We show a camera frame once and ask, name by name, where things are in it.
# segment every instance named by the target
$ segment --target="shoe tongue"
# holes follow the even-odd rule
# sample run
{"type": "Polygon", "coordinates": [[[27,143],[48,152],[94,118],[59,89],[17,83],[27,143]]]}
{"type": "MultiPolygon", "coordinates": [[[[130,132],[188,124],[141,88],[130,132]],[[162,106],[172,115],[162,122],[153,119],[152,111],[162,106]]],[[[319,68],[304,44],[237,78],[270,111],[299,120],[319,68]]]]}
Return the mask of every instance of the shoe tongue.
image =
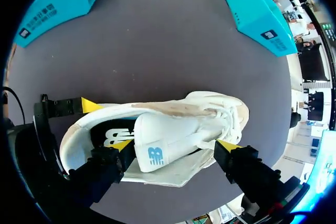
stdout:
{"type": "Polygon", "coordinates": [[[197,118],[177,118],[164,114],[144,113],[135,121],[134,143],[135,145],[145,145],[156,141],[173,143],[195,133],[199,124],[197,118]]]}

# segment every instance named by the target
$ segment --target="black cable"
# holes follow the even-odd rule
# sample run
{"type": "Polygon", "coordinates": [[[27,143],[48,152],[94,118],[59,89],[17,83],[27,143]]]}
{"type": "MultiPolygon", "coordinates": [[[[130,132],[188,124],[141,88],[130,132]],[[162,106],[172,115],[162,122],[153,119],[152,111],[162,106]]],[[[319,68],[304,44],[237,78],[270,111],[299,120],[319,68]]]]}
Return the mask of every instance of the black cable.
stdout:
{"type": "Polygon", "coordinates": [[[15,97],[15,99],[16,99],[16,101],[19,104],[20,109],[21,109],[22,118],[23,118],[23,124],[26,124],[25,113],[23,111],[23,108],[22,108],[22,105],[21,105],[19,97],[16,95],[16,93],[14,92],[14,90],[11,89],[11,88],[9,88],[9,87],[3,87],[3,90],[6,90],[6,91],[10,92],[15,97]]]}

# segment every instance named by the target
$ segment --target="new balance logo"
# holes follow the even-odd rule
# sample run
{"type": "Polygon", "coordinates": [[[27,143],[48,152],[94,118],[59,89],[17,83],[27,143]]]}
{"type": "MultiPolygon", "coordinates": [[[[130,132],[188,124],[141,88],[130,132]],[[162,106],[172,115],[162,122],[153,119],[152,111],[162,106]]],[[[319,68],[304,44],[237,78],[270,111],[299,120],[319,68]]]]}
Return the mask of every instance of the new balance logo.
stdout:
{"type": "Polygon", "coordinates": [[[148,157],[151,165],[163,165],[163,154],[161,148],[148,148],[148,157]]]}
{"type": "Polygon", "coordinates": [[[118,144],[125,140],[134,139],[134,132],[129,129],[110,129],[105,133],[106,140],[104,146],[109,147],[111,144],[118,144]]]}

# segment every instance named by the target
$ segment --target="person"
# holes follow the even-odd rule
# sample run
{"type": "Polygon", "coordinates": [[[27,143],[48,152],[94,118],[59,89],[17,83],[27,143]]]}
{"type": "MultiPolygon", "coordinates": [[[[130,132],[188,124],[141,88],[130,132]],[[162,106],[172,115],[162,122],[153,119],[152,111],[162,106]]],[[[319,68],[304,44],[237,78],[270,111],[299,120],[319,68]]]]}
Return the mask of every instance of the person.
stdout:
{"type": "Polygon", "coordinates": [[[306,50],[310,50],[314,45],[316,45],[316,41],[302,41],[302,42],[297,42],[296,48],[298,49],[298,52],[303,52],[306,50]]]}
{"type": "Polygon", "coordinates": [[[294,109],[292,108],[289,128],[295,127],[300,121],[301,121],[301,115],[298,112],[294,112],[294,109]]]}
{"type": "Polygon", "coordinates": [[[298,39],[303,35],[306,35],[309,30],[314,30],[315,26],[313,23],[307,23],[304,19],[298,18],[289,22],[289,28],[293,34],[294,39],[298,39]]]}

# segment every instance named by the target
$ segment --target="shoelace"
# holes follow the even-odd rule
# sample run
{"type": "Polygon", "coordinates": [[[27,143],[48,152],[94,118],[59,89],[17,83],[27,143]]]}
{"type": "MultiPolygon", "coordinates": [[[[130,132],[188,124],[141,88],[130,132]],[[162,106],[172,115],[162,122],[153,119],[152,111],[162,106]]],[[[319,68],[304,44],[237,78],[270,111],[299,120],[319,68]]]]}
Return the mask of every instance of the shoelace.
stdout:
{"type": "Polygon", "coordinates": [[[236,106],[233,105],[227,109],[219,105],[211,104],[210,106],[203,108],[203,110],[209,109],[212,109],[216,112],[215,118],[224,120],[223,130],[217,139],[211,140],[209,142],[202,141],[197,144],[197,147],[201,149],[214,150],[216,140],[223,140],[232,144],[238,143],[242,137],[242,132],[240,130],[240,123],[236,106]]]}

